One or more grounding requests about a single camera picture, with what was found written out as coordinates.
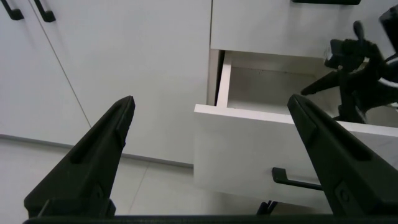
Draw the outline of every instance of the cabinet handle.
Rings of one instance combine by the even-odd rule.
[[[295,180],[289,180],[286,175],[286,170],[282,168],[277,168],[277,167],[272,168],[272,178],[274,179],[274,182],[278,184],[304,187],[313,190],[322,190],[322,186],[318,184],[310,184]]]
[[[24,18],[24,15],[22,15],[21,10],[10,8],[10,5],[8,5],[7,0],[1,0],[1,3],[12,20],[21,20]]]
[[[40,2],[40,0],[35,0],[35,4],[37,9],[40,12],[40,15],[42,15],[43,21],[44,22],[54,22],[55,21],[55,16],[54,13],[50,10],[48,11],[44,11],[42,3]]]

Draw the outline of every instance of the open drawer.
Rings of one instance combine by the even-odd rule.
[[[199,186],[330,212],[322,191],[277,184],[273,167],[289,179],[319,184],[287,109],[289,97],[326,74],[319,58],[226,52],[216,106],[196,105],[194,173]],[[338,89],[309,98],[336,116]],[[339,122],[398,167],[398,113],[386,106],[369,123]]]

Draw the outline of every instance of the cabinet door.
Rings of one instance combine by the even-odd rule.
[[[0,5],[0,136],[74,145],[88,122],[31,5],[8,0],[24,19]]]
[[[90,124],[132,95],[123,153],[191,164],[193,109],[206,102],[211,0],[42,4],[57,20],[40,22]]]

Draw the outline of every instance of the drawer handle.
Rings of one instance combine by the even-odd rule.
[[[318,184],[310,184],[295,180],[289,180],[286,175],[286,170],[282,168],[277,168],[277,167],[272,168],[272,178],[274,179],[274,182],[278,184],[304,187],[313,190],[322,190],[322,186]]]
[[[361,0],[292,0],[296,3],[358,5]]]
[[[35,4],[36,4],[36,7],[39,10],[40,15],[42,16],[44,22],[54,22],[55,21],[54,13],[52,11],[44,11],[44,8],[43,8],[40,0],[35,0]]]
[[[6,9],[8,16],[10,16],[10,18],[12,20],[21,20],[24,18],[24,16],[21,13],[21,10],[10,8],[10,5],[8,5],[7,0],[1,0],[1,3],[4,6],[4,8]]]

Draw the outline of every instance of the drawer front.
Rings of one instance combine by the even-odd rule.
[[[195,183],[199,186],[330,212],[322,191],[277,184],[273,167],[289,179],[319,184],[291,116],[196,105]],[[396,128],[340,123],[398,168]]]
[[[302,4],[290,0],[214,0],[211,48],[323,57],[331,39],[355,38],[353,22],[385,57],[394,53],[379,16],[397,0],[362,0],[357,6]]]

